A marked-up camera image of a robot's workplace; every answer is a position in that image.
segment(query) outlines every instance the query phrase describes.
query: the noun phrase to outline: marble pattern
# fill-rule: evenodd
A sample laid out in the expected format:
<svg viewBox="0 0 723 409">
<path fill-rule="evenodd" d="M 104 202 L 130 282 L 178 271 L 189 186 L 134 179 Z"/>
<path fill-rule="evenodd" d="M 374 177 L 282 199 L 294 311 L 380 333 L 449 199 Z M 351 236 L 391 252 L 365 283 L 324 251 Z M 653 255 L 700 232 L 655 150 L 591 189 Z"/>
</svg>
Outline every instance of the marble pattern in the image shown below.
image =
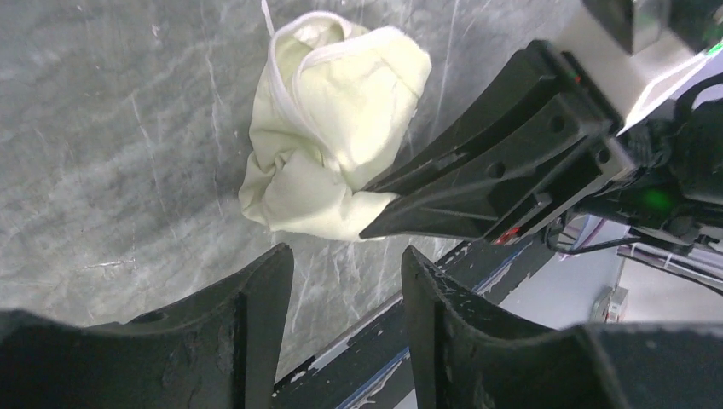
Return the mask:
<svg viewBox="0 0 723 409">
<path fill-rule="evenodd" d="M 403 162 L 513 51 L 570 15 L 555 0 L 269 1 L 276 26 L 328 9 L 402 28 L 432 56 Z M 241 269 L 296 257 L 279 375 L 400 288 L 406 245 L 270 233 L 236 197 L 268 33 L 260 1 L 0 3 L 0 308 L 76 325 L 126 321 Z"/>
</svg>

